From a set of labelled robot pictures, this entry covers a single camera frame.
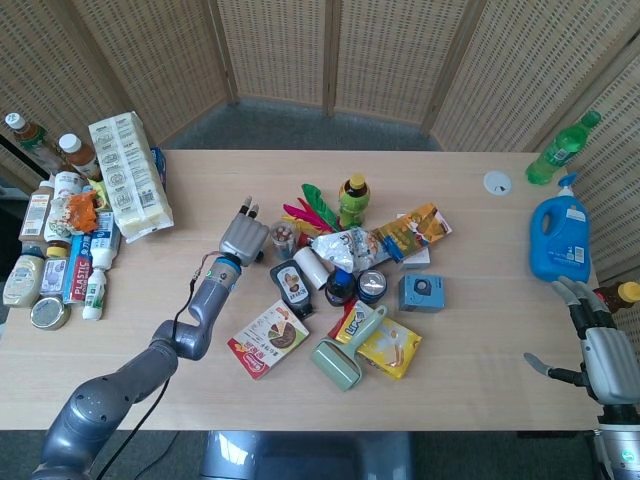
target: robotic hand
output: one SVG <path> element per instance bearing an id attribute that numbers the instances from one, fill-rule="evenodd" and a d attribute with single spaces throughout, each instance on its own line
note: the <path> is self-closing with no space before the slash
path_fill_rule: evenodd
<path id="1" fill-rule="evenodd" d="M 552 287 L 569 307 L 584 361 L 573 371 L 546 365 L 532 353 L 524 358 L 543 375 L 587 389 L 604 410 L 595 430 L 603 474 L 640 480 L 640 416 L 634 406 L 640 403 L 640 365 L 633 346 L 586 284 L 560 277 Z"/>
<path id="2" fill-rule="evenodd" d="M 163 384 L 164 393 L 178 368 L 179 357 L 200 360 L 207 353 L 213 324 L 240 277 L 241 267 L 256 260 L 269 233 L 265 225 L 255 220 L 257 214 L 258 205 L 251 207 L 248 197 L 220 241 L 220 251 L 215 252 L 220 256 L 207 271 L 193 300 L 189 297 L 189 313 L 198 324 L 178 322 L 181 310 L 173 320 L 160 325 L 140 355 L 117 372 L 78 387 L 47 433 L 40 466 L 32 480 L 91 480 L 89 472 L 96 456 L 131 406 Z M 193 275 L 191 293 L 204 262 L 212 254 L 205 255 Z"/>

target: black cable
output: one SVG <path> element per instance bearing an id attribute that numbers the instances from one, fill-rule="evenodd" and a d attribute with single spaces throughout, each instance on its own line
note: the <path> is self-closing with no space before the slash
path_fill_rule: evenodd
<path id="1" fill-rule="evenodd" d="M 196 285 L 196 280 L 197 280 L 199 274 L 200 273 L 198 271 L 197 274 L 194 275 L 193 278 L 191 279 L 191 281 L 189 282 L 189 298 L 187 299 L 187 301 L 184 304 L 184 306 L 180 310 L 178 310 L 178 312 L 176 313 L 176 316 L 173 317 L 173 331 L 171 333 L 171 341 L 172 342 L 175 342 L 175 340 L 176 340 L 176 333 L 178 331 L 178 317 L 180 316 L 180 314 L 182 312 L 184 312 L 187 309 L 187 307 L 191 303 L 191 299 L 193 298 L 193 291 L 194 291 L 195 285 Z M 104 475 L 107 473 L 107 470 L 109 470 L 109 468 L 111 468 L 111 465 L 113 465 L 113 462 L 116 461 L 118 456 L 120 456 L 122 451 L 126 448 L 126 446 L 129 444 L 129 442 L 133 439 L 135 434 L 138 433 L 138 430 L 140 430 L 140 427 L 142 427 L 144 422 L 146 422 L 147 418 L 149 418 L 149 416 L 156 409 L 156 407 L 160 403 L 160 400 L 162 400 L 162 397 L 164 396 L 164 392 L 167 391 L 167 387 L 169 386 L 169 380 L 170 380 L 170 378 L 168 378 L 167 381 L 164 382 L 164 385 L 162 386 L 162 390 L 160 391 L 160 395 L 158 395 L 158 398 L 156 398 L 155 402 L 153 402 L 153 405 L 151 405 L 149 410 L 147 410 L 147 413 L 144 414 L 144 416 L 138 422 L 138 424 L 134 427 L 134 429 L 131 430 L 131 433 L 129 433 L 129 435 L 124 440 L 124 442 L 122 442 L 122 445 L 120 445 L 120 448 L 118 448 L 118 450 L 116 450 L 116 452 L 111 456 L 111 458 L 106 463 L 106 465 L 102 468 L 102 470 L 100 470 L 100 473 L 96 477 L 96 480 L 102 480 L 102 477 L 104 477 Z"/>
<path id="2" fill-rule="evenodd" d="M 133 480 L 138 480 L 138 479 L 142 478 L 142 476 L 145 473 L 149 472 L 153 467 L 155 467 L 162 460 L 164 460 L 166 458 L 166 456 L 169 455 L 169 452 L 173 448 L 173 445 L 176 443 L 176 440 L 178 439 L 178 435 L 180 435 L 179 431 L 176 432 L 176 434 L 173 436 L 173 438 L 171 439 L 171 442 L 169 442 L 169 445 L 167 446 L 167 448 L 165 448 L 164 452 L 162 452 L 160 454 L 160 456 L 158 458 L 156 458 L 153 462 L 151 462 L 149 465 L 147 465 L 142 470 L 140 470 L 140 472 L 133 478 Z"/>

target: white plastic cup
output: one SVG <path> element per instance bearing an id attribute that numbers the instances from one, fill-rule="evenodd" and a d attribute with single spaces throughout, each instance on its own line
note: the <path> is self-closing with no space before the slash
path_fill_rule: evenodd
<path id="1" fill-rule="evenodd" d="M 311 281 L 316 290 L 320 290 L 327 283 L 329 272 L 318 260 L 316 254 L 309 247 L 301 248 L 293 256 L 302 272 Z"/>

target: green bottle cap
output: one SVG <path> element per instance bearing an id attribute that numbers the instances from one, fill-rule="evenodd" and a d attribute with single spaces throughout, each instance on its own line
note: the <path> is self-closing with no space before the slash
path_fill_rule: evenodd
<path id="1" fill-rule="evenodd" d="M 580 121 L 585 127 L 593 128 L 600 123 L 601 118 L 602 116 L 598 112 L 590 110 L 580 119 Z"/>

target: gray blue box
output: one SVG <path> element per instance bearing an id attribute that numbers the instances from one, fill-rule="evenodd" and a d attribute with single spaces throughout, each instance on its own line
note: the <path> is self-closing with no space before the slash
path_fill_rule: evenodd
<path id="1" fill-rule="evenodd" d="M 438 312 L 444 308 L 444 278 L 405 275 L 398 285 L 398 307 L 403 312 Z"/>

